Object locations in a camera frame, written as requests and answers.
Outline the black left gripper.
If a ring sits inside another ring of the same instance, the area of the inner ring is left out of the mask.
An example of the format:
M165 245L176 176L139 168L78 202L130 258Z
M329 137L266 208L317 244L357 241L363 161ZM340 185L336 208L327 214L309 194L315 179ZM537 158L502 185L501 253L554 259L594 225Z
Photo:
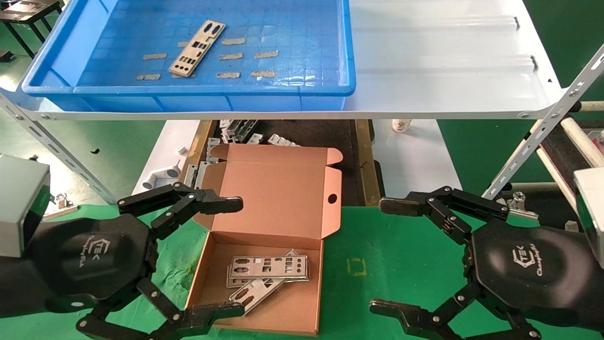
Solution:
M209 333L218 319L244 314L240 303L214 303L179 310L151 281L164 240L197 214L236 213L239 196L218 196L176 182L122 198L122 215L43 222L19 258L3 256L0 315L12 318L93 308L76 329L93 340L181 340ZM138 218L166 209L150 228ZM109 314L144 296L165 318L145 333L110 323Z

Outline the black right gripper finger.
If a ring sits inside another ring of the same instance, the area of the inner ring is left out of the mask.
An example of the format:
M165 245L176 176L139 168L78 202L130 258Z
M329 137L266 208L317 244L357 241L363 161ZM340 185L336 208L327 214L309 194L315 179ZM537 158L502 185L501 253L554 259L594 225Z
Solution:
M451 187L432 192L412 191L405 198L383 197L379 210L391 215L425 216L458 245L470 242L472 230L457 212L483 222L506 221L509 215L507 206Z

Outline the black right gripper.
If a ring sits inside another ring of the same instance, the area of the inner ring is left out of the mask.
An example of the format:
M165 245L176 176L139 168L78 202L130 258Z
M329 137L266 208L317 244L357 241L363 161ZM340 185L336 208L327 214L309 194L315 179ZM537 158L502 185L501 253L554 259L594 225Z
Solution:
M405 334L427 340L461 340L449 323L476 299L511 329L471 340L540 340L527 319L603 331L603 269L585 235L494 220L472 233L466 256L474 283L434 312L383 299L372 299L369 311L397 319Z

